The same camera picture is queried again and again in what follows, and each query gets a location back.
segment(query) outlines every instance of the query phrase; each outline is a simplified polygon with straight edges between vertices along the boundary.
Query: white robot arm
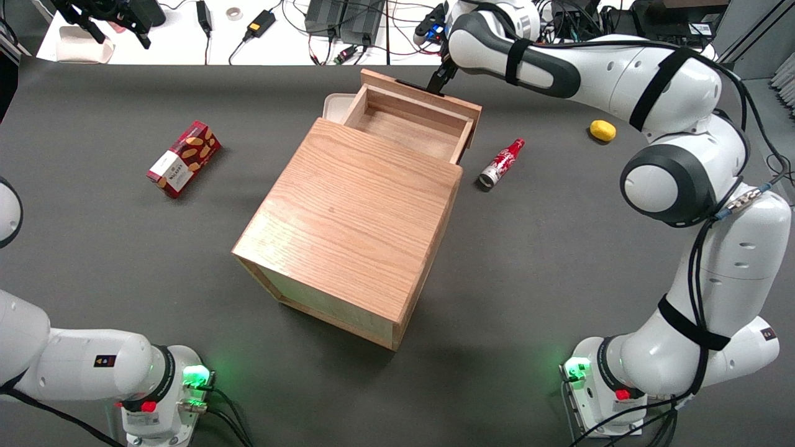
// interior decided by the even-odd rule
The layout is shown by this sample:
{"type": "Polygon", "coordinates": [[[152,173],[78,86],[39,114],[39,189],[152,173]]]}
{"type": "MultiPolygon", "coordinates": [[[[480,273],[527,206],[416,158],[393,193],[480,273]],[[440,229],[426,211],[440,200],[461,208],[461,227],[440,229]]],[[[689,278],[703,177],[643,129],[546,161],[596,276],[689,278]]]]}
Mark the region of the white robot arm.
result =
{"type": "MultiPolygon", "coordinates": [[[[21,217],[19,196],[0,177],[0,247],[21,217]]],[[[213,379],[191,348],[112,329],[50,328],[43,310],[3,290],[0,359],[0,399],[116,399],[128,444],[150,447],[188,445],[213,379]]]]}
{"type": "Polygon", "coordinates": [[[682,398],[692,392],[707,348],[701,386],[775,360],[778,339],[758,313],[784,256],[791,210],[769,184],[757,189],[742,183],[747,141],[731,121],[713,114],[721,92],[718,73],[686,52],[638,37],[534,45],[540,18],[534,5],[521,0],[459,0],[444,10],[443,64],[429,91],[437,93],[460,69],[629,121],[649,145],[622,172],[626,202],[645,216],[686,227],[703,247],[693,277],[700,280],[706,329],[696,327],[691,303],[689,244],[670,290],[638,331],[583,340],[563,365],[586,433],[640,433],[648,395],[682,398]],[[712,223],[724,203],[747,207],[712,223]],[[703,239],[693,226],[705,220],[713,229],[703,239]]]}

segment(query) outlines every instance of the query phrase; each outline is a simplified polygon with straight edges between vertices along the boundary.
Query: gray mat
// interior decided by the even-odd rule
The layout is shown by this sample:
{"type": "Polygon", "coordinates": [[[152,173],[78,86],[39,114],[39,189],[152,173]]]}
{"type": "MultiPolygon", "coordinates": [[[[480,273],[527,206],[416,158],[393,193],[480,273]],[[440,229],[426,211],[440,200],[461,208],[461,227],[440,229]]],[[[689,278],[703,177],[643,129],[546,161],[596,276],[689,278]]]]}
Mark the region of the gray mat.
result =
{"type": "MultiPolygon", "coordinates": [[[[424,83],[431,68],[379,68],[424,83]]],[[[592,142],[588,107],[459,74],[483,105],[444,241],[397,354],[279,305],[229,254],[324,97],[357,68],[69,66],[26,60],[0,126],[0,173],[25,203],[0,286],[61,328],[119,328],[187,344],[245,410],[257,446],[561,447],[557,364],[586,336],[638,328],[668,289],[688,232],[633,212],[619,174],[645,141],[618,122],[592,142]],[[225,149],[178,201],[146,170],[194,119],[225,149]],[[469,183],[528,144],[489,193],[469,183]]],[[[747,177],[766,178],[761,156],[747,177]]],[[[704,389],[676,446],[790,445],[793,251],[762,315],[781,337],[759,373],[704,389]]],[[[107,429],[103,404],[58,403],[107,429]]],[[[100,445],[51,415],[0,404],[0,445],[100,445]]],[[[622,442],[644,445],[643,440],[622,442]]],[[[194,445],[234,445],[218,420],[194,445]]],[[[582,446],[603,445],[589,441],[582,446]]]]}

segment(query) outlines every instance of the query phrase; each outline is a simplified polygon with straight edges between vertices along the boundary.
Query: yellow object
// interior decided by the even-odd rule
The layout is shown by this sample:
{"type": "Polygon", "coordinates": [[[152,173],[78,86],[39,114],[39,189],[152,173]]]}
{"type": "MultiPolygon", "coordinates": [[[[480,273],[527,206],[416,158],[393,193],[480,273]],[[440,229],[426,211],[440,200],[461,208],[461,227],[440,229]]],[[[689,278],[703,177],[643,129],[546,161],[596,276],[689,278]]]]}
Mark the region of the yellow object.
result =
{"type": "Polygon", "coordinates": [[[615,126],[601,119],[592,122],[590,130],[594,138],[603,142],[613,141],[613,138],[615,138],[615,126]]]}

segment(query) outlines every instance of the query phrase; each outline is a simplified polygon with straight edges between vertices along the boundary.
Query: power adapter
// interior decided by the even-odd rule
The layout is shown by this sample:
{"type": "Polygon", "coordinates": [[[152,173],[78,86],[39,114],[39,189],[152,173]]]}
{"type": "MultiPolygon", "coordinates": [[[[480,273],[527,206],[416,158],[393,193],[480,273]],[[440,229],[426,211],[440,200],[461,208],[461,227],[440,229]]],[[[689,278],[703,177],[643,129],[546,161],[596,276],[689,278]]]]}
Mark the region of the power adapter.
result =
{"type": "Polygon", "coordinates": [[[248,42],[253,38],[262,37],[262,34],[270,28],[276,21],[276,16],[268,10],[262,10],[261,13],[246,27],[246,35],[243,36],[243,41],[248,42]]]}
{"type": "Polygon", "coordinates": [[[199,19],[199,26],[204,31],[207,37],[210,37],[212,32],[212,19],[210,18],[210,9],[207,8],[207,3],[204,0],[196,2],[196,16],[199,19]]]}

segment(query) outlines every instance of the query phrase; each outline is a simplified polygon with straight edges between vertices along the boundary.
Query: wooden drawer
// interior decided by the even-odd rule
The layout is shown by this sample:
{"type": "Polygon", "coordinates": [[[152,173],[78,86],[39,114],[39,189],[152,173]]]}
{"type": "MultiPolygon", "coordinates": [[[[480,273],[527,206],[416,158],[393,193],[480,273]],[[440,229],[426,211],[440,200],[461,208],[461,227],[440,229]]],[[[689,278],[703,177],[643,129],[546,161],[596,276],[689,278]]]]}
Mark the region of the wooden drawer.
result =
{"type": "Polygon", "coordinates": [[[480,107],[363,70],[232,249],[279,302],[397,350],[452,211],[480,107]]]}
{"type": "Polygon", "coordinates": [[[344,126],[458,164],[469,147],[481,107],[400,84],[362,70],[362,88],[344,126]]]}

